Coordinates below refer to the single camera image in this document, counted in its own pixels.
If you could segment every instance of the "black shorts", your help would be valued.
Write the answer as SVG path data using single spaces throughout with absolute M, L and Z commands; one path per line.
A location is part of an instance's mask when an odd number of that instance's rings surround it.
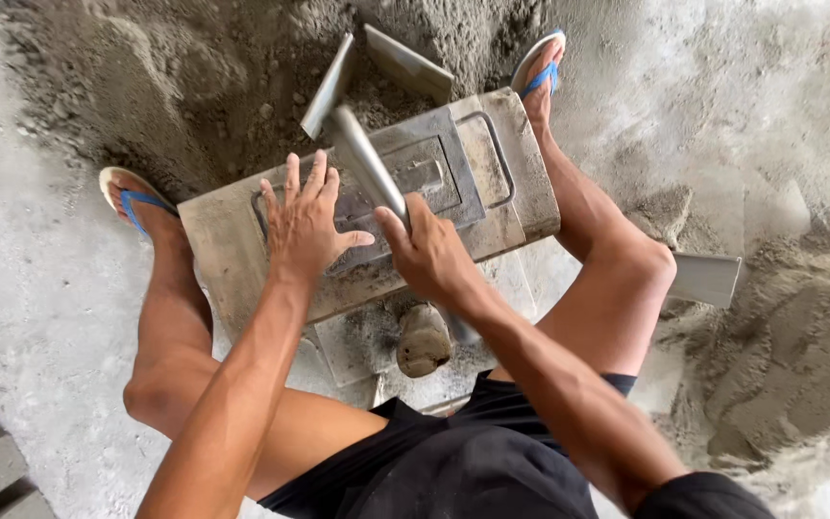
M 341 516 L 344 506 L 350 506 L 367 483 L 388 471 L 412 447 L 432 434 L 467 425 L 504 427 L 564 454 L 520 389 L 514 383 L 490 381 L 489 373 L 478 374 L 466 406 L 447 418 L 422 415 L 398 398 L 371 409 L 389 420 L 382 431 L 332 455 L 258 504 L 288 517 Z M 636 380 L 630 375 L 601 376 L 624 396 Z

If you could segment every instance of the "sand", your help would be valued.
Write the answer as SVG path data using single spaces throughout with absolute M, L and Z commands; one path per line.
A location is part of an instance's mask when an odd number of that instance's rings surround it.
M 687 360 L 663 429 L 694 465 L 756 481 L 828 442 L 830 1 L 44 4 L 0 0 L 26 98 L 16 131 L 63 157 L 79 189 L 115 163 L 175 201 L 328 146 L 297 123 L 363 22 L 451 70 L 455 97 L 502 85 L 563 26 L 563 149 L 653 238 L 746 258 L 732 309 L 662 314 L 656 348 Z M 350 99 L 372 128 L 431 106 L 367 60 Z M 67 211 L 76 196 L 66 188 Z

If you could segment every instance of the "foot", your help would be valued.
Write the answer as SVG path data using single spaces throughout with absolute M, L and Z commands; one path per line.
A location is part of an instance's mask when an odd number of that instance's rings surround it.
M 121 204 L 121 192 L 124 190 L 138 191 L 148 195 L 155 195 L 156 193 L 132 176 L 119 171 L 114 172 L 108 185 L 110 201 L 114 205 L 114 209 L 117 211 L 117 216 L 132 226 L 133 222 L 123 210 L 123 204 Z M 146 231 L 149 237 L 152 238 L 153 243 L 157 240 L 166 239 L 186 240 L 182 221 L 174 214 L 171 214 L 166 209 L 159 206 L 138 200 L 132 199 L 130 200 L 130 204 L 133 208 L 136 220 L 143 227 L 143 230 Z
M 537 60 L 534 61 L 533 66 L 527 72 L 527 83 L 529 84 L 530 80 L 542 72 L 549 65 L 549 62 L 559 65 L 564 51 L 565 48 L 558 40 L 550 41 L 543 47 L 543 52 L 537 55 Z M 524 111 L 527 113 L 534 134 L 537 136 L 542 136 L 543 131 L 549 129 L 549 90 L 551 83 L 552 79 L 547 77 L 540 86 L 524 98 Z

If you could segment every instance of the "person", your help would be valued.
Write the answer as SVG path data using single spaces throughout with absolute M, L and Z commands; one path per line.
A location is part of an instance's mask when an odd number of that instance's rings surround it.
M 529 77 L 563 53 L 543 48 Z M 524 99 L 561 215 L 559 242 L 582 263 L 536 325 L 490 288 L 418 195 L 411 235 L 377 208 L 393 263 L 421 297 L 462 316 L 500 365 L 478 374 L 448 418 L 398 399 L 371 411 L 285 388 L 317 279 L 367 233 L 337 234 L 339 177 L 319 150 L 304 186 L 287 158 L 284 201 L 268 182 L 269 277 L 225 361 L 181 222 L 139 177 L 113 168 L 107 196 L 152 239 L 139 349 L 123 391 L 130 416 L 172 439 L 140 517 L 234 517 L 243 495 L 290 517 L 597 517 L 589 482 L 637 518 L 770 517 L 747 490 L 688 470 L 624 398 L 675 277 L 649 239 L 565 155 L 549 130 L 550 81 Z

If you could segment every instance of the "blue flip-flop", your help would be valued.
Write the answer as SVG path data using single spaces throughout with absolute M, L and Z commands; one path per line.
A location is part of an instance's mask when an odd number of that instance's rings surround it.
M 556 91 L 556 83 L 559 82 L 559 67 L 555 63 L 549 63 L 543 70 L 527 82 L 527 73 L 530 67 L 533 66 L 534 61 L 537 60 L 539 53 L 543 51 L 550 41 L 559 40 L 562 48 L 565 48 L 565 33 L 562 29 L 555 29 L 553 32 L 543 36 L 536 43 L 530 47 L 530 50 L 524 54 L 524 57 L 517 62 L 514 67 L 514 72 L 511 74 L 511 89 L 515 92 L 520 92 L 521 99 L 524 99 L 530 92 L 542 85 L 548 78 L 552 79 L 549 82 L 549 94 L 552 95 Z
M 140 201 L 155 206 L 159 206 L 167 210 L 171 214 L 178 216 L 178 211 L 175 210 L 174 204 L 172 204 L 166 197 L 159 193 L 159 191 L 155 189 L 155 187 L 153 187 L 152 184 L 146 182 L 142 176 L 132 171 L 123 169 L 121 167 L 106 167 L 101 170 L 101 173 L 98 176 L 98 183 L 101 186 L 101 193 L 104 194 L 104 199 L 108 200 L 108 203 L 114 210 L 117 210 L 117 208 L 114 206 L 113 200 L 110 199 L 110 191 L 108 190 L 108 188 L 110 186 L 110 182 L 114 179 L 115 173 L 131 176 L 134 180 L 145 185 L 154 193 L 151 195 L 148 193 L 141 193 L 139 191 L 131 191 L 129 189 L 124 189 L 123 191 L 121 191 L 121 206 L 123 207 L 123 212 L 126 213 L 127 217 L 130 219 L 130 221 L 138 231 L 140 231 L 146 236 L 149 236 L 149 234 L 143 229 L 143 226 L 139 224 L 139 221 L 136 219 L 136 216 L 133 213 L 134 201 Z

